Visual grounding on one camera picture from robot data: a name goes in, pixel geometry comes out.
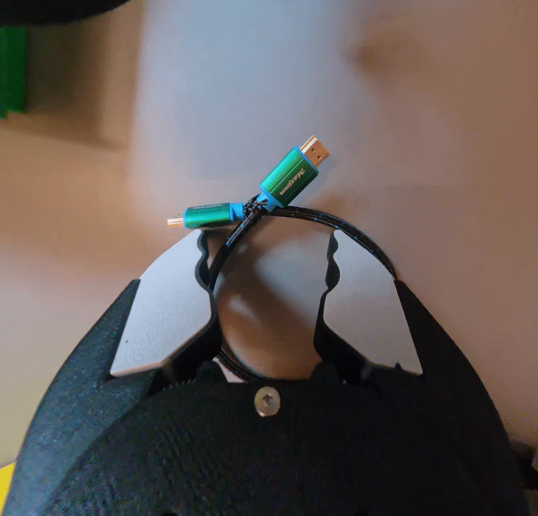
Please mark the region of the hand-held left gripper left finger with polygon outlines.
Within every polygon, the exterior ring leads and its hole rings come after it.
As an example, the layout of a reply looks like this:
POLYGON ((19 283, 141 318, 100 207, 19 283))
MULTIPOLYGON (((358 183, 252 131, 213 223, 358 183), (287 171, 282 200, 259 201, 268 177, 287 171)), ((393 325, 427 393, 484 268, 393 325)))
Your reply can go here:
POLYGON ((159 256, 141 275, 110 375, 162 370, 175 381, 196 376, 222 346, 205 233, 194 230, 159 256))

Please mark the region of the green plastic bin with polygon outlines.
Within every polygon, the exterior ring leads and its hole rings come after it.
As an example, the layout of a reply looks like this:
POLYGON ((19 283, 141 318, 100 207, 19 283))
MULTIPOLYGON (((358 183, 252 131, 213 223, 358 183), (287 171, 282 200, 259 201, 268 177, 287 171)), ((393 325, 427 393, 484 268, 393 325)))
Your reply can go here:
POLYGON ((28 36, 23 27, 1 25, 1 119, 24 110, 28 36))

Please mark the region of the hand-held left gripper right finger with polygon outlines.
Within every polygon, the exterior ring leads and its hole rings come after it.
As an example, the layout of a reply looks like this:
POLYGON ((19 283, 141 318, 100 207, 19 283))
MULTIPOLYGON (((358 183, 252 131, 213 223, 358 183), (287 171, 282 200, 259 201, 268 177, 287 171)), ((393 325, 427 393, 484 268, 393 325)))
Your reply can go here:
POLYGON ((377 370, 422 375, 422 365, 401 305, 395 278, 371 252, 343 231, 327 251, 326 291, 314 331, 320 358, 349 385, 377 370))

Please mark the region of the yellow plastic bin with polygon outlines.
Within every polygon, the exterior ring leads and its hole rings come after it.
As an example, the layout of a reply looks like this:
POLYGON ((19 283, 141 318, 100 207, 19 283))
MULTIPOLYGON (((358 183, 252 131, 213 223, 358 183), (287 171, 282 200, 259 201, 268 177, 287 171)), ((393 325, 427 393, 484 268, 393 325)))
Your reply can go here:
POLYGON ((8 497, 13 473, 15 471, 16 462, 10 463, 6 466, 1 467, 1 491, 0 491, 0 502, 1 502, 1 512, 3 511, 5 502, 8 497))

